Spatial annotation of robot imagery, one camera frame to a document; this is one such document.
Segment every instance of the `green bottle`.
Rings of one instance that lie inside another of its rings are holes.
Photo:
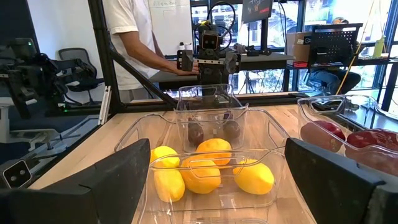
[[[384,46],[384,39],[386,37],[382,36],[380,40],[376,41],[376,44],[374,45],[374,52],[373,52],[373,58],[380,58],[381,53],[383,52],[383,46]]]

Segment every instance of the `yellow lemon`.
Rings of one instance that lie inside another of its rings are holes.
[[[220,170],[217,168],[195,168],[203,166],[216,166],[211,160],[203,156],[192,156],[185,159],[181,167],[191,169],[181,170],[185,186],[197,194],[208,194],[221,184]]]
[[[157,195],[164,202],[177,202],[185,192],[185,184],[177,170],[155,171],[155,188]]]
[[[155,161],[156,159],[177,154],[174,149],[168,146],[159,146],[150,151],[150,163]],[[168,157],[161,159],[156,162],[155,167],[178,167],[180,165],[180,158],[178,157]]]
[[[239,164],[252,164],[255,159],[241,161]],[[271,191],[274,186],[274,175],[264,164],[258,163],[253,166],[237,167],[233,169],[236,184],[245,192],[256,195],[264,195]]]
[[[197,152],[213,152],[213,151],[231,151],[232,147],[228,141],[224,139],[214,138],[202,142]],[[230,159],[218,159],[218,158],[229,158],[232,154],[230,152],[215,153],[215,154],[204,154],[203,157],[212,159],[217,165],[226,165]]]

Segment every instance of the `clear plastic container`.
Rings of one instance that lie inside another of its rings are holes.
[[[225,139],[233,149],[242,148],[249,106],[242,106],[231,85],[185,86],[179,94],[175,121],[185,152],[194,152],[199,143],[211,138]],[[189,127],[197,124],[203,130],[200,141],[190,134]]]
[[[208,194],[196,194],[185,187],[182,198],[177,202],[163,202],[159,198],[155,188],[155,173],[162,172],[162,175],[165,176],[172,172],[194,174],[197,167],[187,165],[184,168],[159,168],[156,166],[157,162],[170,157],[178,157],[181,166],[185,159],[197,155],[201,156],[203,153],[185,152],[183,148],[184,139],[182,139],[185,136],[180,135],[178,127],[187,125],[186,122],[177,119],[169,121],[158,114],[149,114],[136,121],[115,147],[115,151],[134,143],[138,139],[147,138],[150,141],[151,149],[158,146],[169,146],[175,149],[178,154],[161,157],[150,165],[147,182],[133,223],[268,223],[269,220],[273,220],[271,223],[280,223],[275,220],[281,219],[283,217],[281,214],[289,213],[287,210],[291,206],[302,212],[301,205],[296,206],[296,198],[292,199],[295,202],[294,205],[286,203],[288,200],[282,200],[280,205],[275,203],[280,183],[286,181],[282,171],[285,167],[283,152],[288,134],[266,111],[248,109],[243,114],[246,116],[247,125],[245,125],[242,133],[241,147],[233,149],[229,155],[215,156],[210,159],[214,162],[229,159],[229,163],[226,165],[213,166],[213,168],[220,169],[219,175],[198,177],[205,182],[217,177],[220,178],[221,184]],[[249,194],[240,189],[235,182],[235,178],[243,174],[243,169],[258,164],[266,165],[274,176],[274,184],[271,190],[263,195]]]
[[[398,132],[398,117],[382,111],[374,98],[361,95],[303,98],[298,101],[298,110],[302,140],[398,176],[397,151],[375,144],[358,148],[345,141],[351,133],[367,129]],[[319,121],[337,125],[345,139],[321,126]]]

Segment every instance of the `person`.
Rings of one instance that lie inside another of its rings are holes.
[[[333,20],[334,24],[348,23],[348,21],[342,17],[337,17]],[[326,83],[326,91],[330,94],[335,95],[341,85],[341,81],[346,75],[346,70],[339,68],[322,68],[313,69],[312,77],[317,80],[321,80]],[[354,72],[348,72],[347,78],[344,81],[341,90],[337,94],[346,94],[352,90],[361,81],[361,76]]]
[[[177,75],[197,75],[177,69],[177,63],[165,59],[152,31],[148,0],[104,0],[104,13],[111,41],[119,54],[138,72],[150,78],[159,70]],[[148,99],[149,93],[133,75],[114,64],[119,95],[123,103]]]

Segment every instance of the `white t-shirt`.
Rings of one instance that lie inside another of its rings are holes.
[[[123,55],[136,70],[147,78],[152,77],[158,70],[149,68],[140,61],[130,57],[119,33],[138,31],[140,41],[155,52],[152,36],[152,21],[147,0],[104,0],[104,12],[111,40],[119,54]],[[119,90],[133,90],[142,85],[118,63],[114,63]]]

